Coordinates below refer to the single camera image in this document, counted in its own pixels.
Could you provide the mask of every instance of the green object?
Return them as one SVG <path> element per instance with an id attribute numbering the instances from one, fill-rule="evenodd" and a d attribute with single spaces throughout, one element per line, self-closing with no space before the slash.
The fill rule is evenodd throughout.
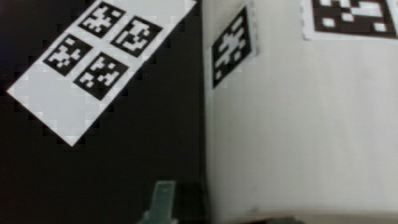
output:
<path id="1" fill-rule="evenodd" d="M 302 221 L 297 221 L 295 218 L 272 219 L 267 224 L 306 224 Z"/>
<path id="2" fill-rule="evenodd" d="M 178 224 L 173 219 L 174 181 L 158 181 L 153 193 L 151 209 L 144 213 L 139 224 Z"/>

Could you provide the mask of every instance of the black and white marker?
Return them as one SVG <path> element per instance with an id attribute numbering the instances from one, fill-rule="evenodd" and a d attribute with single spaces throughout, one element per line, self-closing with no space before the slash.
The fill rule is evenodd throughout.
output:
<path id="1" fill-rule="evenodd" d="M 249 3 L 212 46 L 214 87 L 217 87 L 242 62 L 256 53 L 254 13 Z"/>
<path id="2" fill-rule="evenodd" d="M 9 88 L 71 146 L 194 5 L 194 0 L 96 1 Z"/>

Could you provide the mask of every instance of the white surface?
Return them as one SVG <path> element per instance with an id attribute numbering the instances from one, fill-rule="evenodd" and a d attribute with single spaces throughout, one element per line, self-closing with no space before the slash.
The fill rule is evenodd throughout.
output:
<path id="1" fill-rule="evenodd" d="M 205 1 L 206 49 L 242 2 Z M 214 221 L 398 216 L 398 46 L 306 41 L 301 1 L 254 5 L 260 56 L 206 77 Z"/>
<path id="2" fill-rule="evenodd" d="M 164 0 L 105 0 L 103 2 L 126 11 L 126 15 L 123 16 L 109 34 L 100 39 L 79 27 L 86 16 L 102 3 L 102 1 L 96 1 L 9 89 L 13 97 L 22 102 L 23 106 L 70 145 L 77 143 L 93 122 L 114 101 L 116 95 L 135 75 L 142 63 L 151 57 L 151 54 L 169 36 L 171 30 L 196 5 L 194 0 L 167 0 L 167 2 Z M 144 18 L 164 28 L 157 36 L 157 40 L 153 41 L 139 58 L 126 54 L 126 52 L 110 45 L 110 40 L 119 34 L 134 16 Z M 52 48 L 57 47 L 59 42 L 63 41 L 66 34 L 73 34 L 95 48 L 71 70 L 70 75 L 63 77 L 43 63 L 43 60 L 52 53 Z M 130 70 L 126 71 L 126 74 L 123 75 L 102 101 L 73 84 L 73 80 L 100 52 L 107 53 L 130 67 Z"/>

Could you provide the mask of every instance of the black square pattern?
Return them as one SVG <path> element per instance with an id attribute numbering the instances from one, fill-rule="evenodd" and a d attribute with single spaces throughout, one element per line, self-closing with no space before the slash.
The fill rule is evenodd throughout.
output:
<path id="1" fill-rule="evenodd" d="M 70 74 L 91 49 L 91 45 L 73 35 L 68 35 L 45 59 L 47 65 L 64 76 Z"/>
<path id="2" fill-rule="evenodd" d="M 162 27 L 135 16 L 119 35 L 116 36 L 112 41 L 114 46 L 139 57 L 160 31 Z"/>
<path id="3" fill-rule="evenodd" d="M 98 100 L 103 99 L 126 70 L 128 66 L 102 53 L 75 79 L 75 84 Z"/>
<path id="4" fill-rule="evenodd" d="M 222 32 L 212 46 L 214 54 L 214 87 L 238 67 L 253 52 L 247 7 Z"/>
<path id="5" fill-rule="evenodd" d="M 109 3 L 102 2 L 87 18 L 79 24 L 79 27 L 100 38 L 103 38 L 125 13 L 126 12 L 119 8 L 116 8 Z"/>
<path id="6" fill-rule="evenodd" d="M 315 30 L 397 38 L 388 0 L 313 0 Z"/>

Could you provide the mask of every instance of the white paper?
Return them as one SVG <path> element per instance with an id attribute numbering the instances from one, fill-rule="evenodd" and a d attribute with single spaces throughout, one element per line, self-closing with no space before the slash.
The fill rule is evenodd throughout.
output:
<path id="1" fill-rule="evenodd" d="M 194 0 L 96 1 L 9 88 L 71 146 L 194 5 Z"/>

